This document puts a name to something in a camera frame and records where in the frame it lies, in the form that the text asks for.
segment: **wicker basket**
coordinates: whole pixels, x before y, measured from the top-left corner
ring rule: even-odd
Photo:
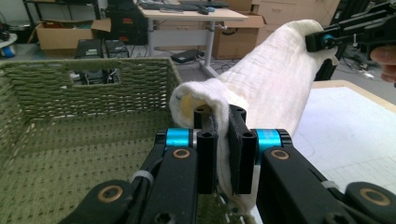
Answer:
[[[69,76],[111,68],[120,83]],[[59,222],[92,187],[128,179],[155,133],[173,126],[167,103],[179,83],[168,59],[0,64],[0,223]],[[200,198],[200,223],[225,222],[212,198]]]

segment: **zip tie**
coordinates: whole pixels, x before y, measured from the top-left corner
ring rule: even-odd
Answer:
[[[358,46],[358,42],[356,42],[356,34],[353,34],[353,47],[357,47]]]
[[[225,220],[227,221],[227,223],[231,223],[230,218],[228,217],[228,215],[225,214],[224,216],[225,216]]]
[[[131,183],[134,182],[134,179],[137,177],[145,177],[149,181],[149,185],[152,187],[154,184],[154,176],[149,172],[145,170],[139,170],[136,171],[132,176],[131,176]]]
[[[325,180],[325,181],[321,182],[321,184],[323,185],[323,187],[325,189],[339,189],[338,185],[334,181],[331,181],[331,180]]]

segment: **black object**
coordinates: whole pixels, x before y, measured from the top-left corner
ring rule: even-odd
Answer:
[[[323,32],[305,37],[308,52],[332,49],[347,44],[363,44],[367,56],[371,51],[386,44],[396,44],[396,1],[370,8],[368,11],[346,21],[326,27]]]
[[[339,21],[350,19],[353,15],[363,12],[369,5],[370,0],[341,0],[332,18],[331,25]],[[335,57],[339,60],[344,54],[347,46],[339,46]],[[332,60],[327,59],[318,70],[315,81],[330,80],[336,65],[332,65]]]
[[[215,191],[213,177],[204,181],[201,177],[215,174],[217,138],[211,135],[216,135],[217,127],[207,105],[194,113],[194,128],[201,129],[158,131],[131,184],[114,180],[94,187],[61,223],[196,223],[197,194],[200,189]],[[236,145],[230,145],[232,182],[239,190],[251,186],[241,170],[252,176],[252,164],[262,158],[257,205],[263,223],[394,223],[396,195],[361,182],[350,184],[345,195],[332,185],[325,187],[329,181],[294,148],[286,131],[271,130],[277,133],[275,138],[261,136],[262,130],[247,129],[246,115],[243,108],[230,105],[228,138]],[[208,141],[198,143],[199,135]],[[280,144],[273,145],[271,138]],[[268,148],[258,153],[260,145]],[[202,161],[204,155],[209,160]]]
[[[134,1],[130,0],[107,0],[107,8],[117,11],[130,11],[136,9]]]
[[[209,10],[206,7],[200,7],[198,13],[202,15],[209,15]]]
[[[0,22],[0,40],[3,40],[3,41],[9,40],[8,27],[1,22]]]
[[[76,59],[99,59],[103,58],[102,41],[100,39],[80,39],[78,41]],[[81,70],[79,74],[82,85],[102,84],[105,82],[105,71]]]
[[[26,44],[33,31],[29,21],[9,21],[7,27],[10,33],[17,35],[16,44]]]
[[[245,124],[246,110],[230,105],[228,145],[233,193],[249,194],[256,156],[257,135]]]
[[[129,58],[126,45],[120,40],[105,41],[107,58]]]
[[[218,127],[212,109],[208,105],[198,106],[194,110],[194,128],[196,134],[198,160],[198,192],[210,194],[216,188],[216,158],[218,148]]]
[[[92,2],[92,0],[62,0],[60,2],[65,2],[65,3],[79,3],[79,4],[89,4]]]
[[[196,6],[196,7],[213,7],[213,8],[223,8],[229,7],[225,2],[213,2],[213,1],[179,1],[183,6]]]
[[[118,39],[125,44],[147,45],[148,20],[137,7],[131,10],[108,7],[105,13],[106,17],[111,19],[111,32],[102,33],[105,40]]]
[[[203,57],[204,55],[205,54],[198,49],[188,49],[184,52],[172,55],[171,59],[177,63],[186,63],[198,57]]]
[[[182,10],[182,11],[198,11],[199,8],[197,6],[189,6],[189,5],[171,5],[171,4],[155,4],[155,3],[140,3],[143,9],[146,10],[160,10],[160,9],[174,9],[174,10]]]

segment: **blue ring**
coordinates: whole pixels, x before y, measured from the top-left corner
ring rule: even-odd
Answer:
[[[323,45],[324,42],[325,42],[326,40],[328,40],[328,39],[334,39],[334,36],[333,36],[333,35],[329,35],[329,34],[324,35],[324,36],[321,38],[321,44]]]
[[[256,165],[262,164],[262,154],[270,147],[282,147],[282,140],[276,129],[256,129],[259,141],[259,155]]]
[[[166,147],[188,147],[190,144],[189,129],[170,128],[166,133]]]

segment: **cloth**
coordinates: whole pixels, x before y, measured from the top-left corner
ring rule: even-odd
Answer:
[[[309,53],[305,48],[304,37],[322,30],[311,20],[286,23],[229,71],[204,82],[183,83],[171,96],[172,116],[181,127],[193,128],[196,106],[212,108],[219,134],[219,188],[238,214],[249,212],[256,203],[260,167],[254,169],[251,193],[233,194],[227,142],[229,104],[246,109],[249,129],[285,129],[292,136],[316,72],[324,60],[336,62],[336,49]]]

